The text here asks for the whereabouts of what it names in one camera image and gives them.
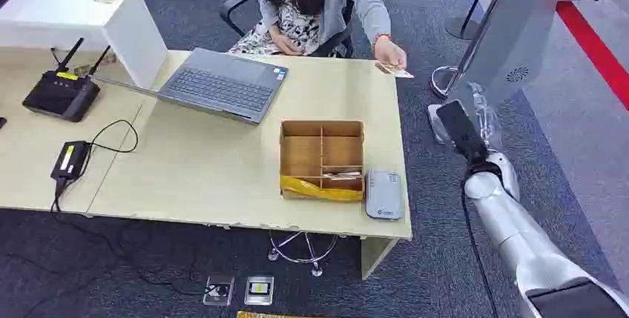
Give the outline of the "person's right hand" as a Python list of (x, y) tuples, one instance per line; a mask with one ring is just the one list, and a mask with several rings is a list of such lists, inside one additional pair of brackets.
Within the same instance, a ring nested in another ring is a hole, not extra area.
[(288, 36), (283, 35), (277, 24), (273, 24), (269, 28), (269, 35), (283, 54), (288, 56), (304, 56), (304, 49), (294, 44)]

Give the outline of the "person's left hand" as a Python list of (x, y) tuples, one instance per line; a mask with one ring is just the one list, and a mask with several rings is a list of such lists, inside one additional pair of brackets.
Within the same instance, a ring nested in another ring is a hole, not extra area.
[(380, 63), (388, 64), (397, 69), (406, 69), (407, 54), (391, 40), (389, 35), (383, 34), (376, 38), (373, 44), (373, 53)]

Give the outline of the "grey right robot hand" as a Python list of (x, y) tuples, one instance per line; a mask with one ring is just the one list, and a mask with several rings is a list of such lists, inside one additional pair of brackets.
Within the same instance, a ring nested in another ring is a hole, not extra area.
[(501, 149), (501, 126), (497, 113), (484, 95), (484, 88), (468, 82), (472, 113), (460, 99), (442, 105), (429, 105), (430, 124), (437, 142), (451, 145), (472, 163), (484, 161)]

